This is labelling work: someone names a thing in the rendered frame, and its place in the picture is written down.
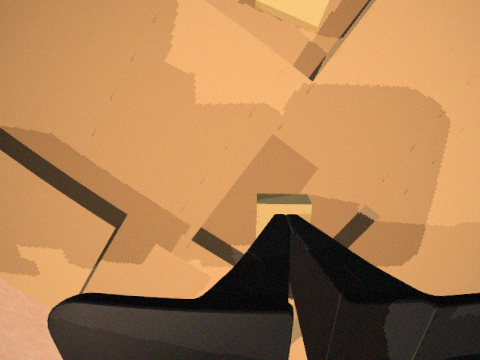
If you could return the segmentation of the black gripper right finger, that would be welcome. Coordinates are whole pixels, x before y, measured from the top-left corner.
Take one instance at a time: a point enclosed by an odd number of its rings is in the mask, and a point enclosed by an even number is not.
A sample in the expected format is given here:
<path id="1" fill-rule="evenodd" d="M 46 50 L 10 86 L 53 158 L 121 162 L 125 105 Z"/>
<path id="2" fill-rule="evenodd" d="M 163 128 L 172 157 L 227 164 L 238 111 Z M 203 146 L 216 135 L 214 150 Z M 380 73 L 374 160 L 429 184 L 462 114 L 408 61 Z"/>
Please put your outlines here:
<path id="1" fill-rule="evenodd" d="M 289 285 L 307 360 L 445 360 L 480 353 L 480 293 L 432 296 L 287 213 Z"/>

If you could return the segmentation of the yellow cube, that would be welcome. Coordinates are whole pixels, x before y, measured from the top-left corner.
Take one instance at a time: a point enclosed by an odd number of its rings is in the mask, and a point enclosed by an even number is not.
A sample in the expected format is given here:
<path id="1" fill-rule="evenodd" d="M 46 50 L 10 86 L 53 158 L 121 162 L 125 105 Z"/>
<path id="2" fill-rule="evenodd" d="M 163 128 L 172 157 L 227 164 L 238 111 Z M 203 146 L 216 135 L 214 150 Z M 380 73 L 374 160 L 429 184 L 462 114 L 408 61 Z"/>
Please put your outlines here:
<path id="1" fill-rule="evenodd" d="M 273 215 L 297 213 L 311 223 L 312 203 L 308 195 L 261 195 L 256 193 L 256 237 Z"/>
<path id="2" fill-rule="evenodd" d="M 261 12 L 312 32 L 319 27 L 329 0 L 256 0 Z"/>

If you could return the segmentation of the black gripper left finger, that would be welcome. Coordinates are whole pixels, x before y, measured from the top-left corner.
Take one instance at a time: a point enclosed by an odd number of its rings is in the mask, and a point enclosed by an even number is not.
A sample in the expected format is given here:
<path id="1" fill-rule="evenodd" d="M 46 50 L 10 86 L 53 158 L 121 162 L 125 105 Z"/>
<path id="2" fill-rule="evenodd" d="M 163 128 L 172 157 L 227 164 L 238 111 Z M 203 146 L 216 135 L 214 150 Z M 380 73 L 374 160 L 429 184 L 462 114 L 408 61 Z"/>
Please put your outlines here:
<path id="1" fill-rule="evenodd" d="M 291 227 L 273 215 L 199 299 L 79 293 L 51 309 L 63 360 L 289 360 Z"/>

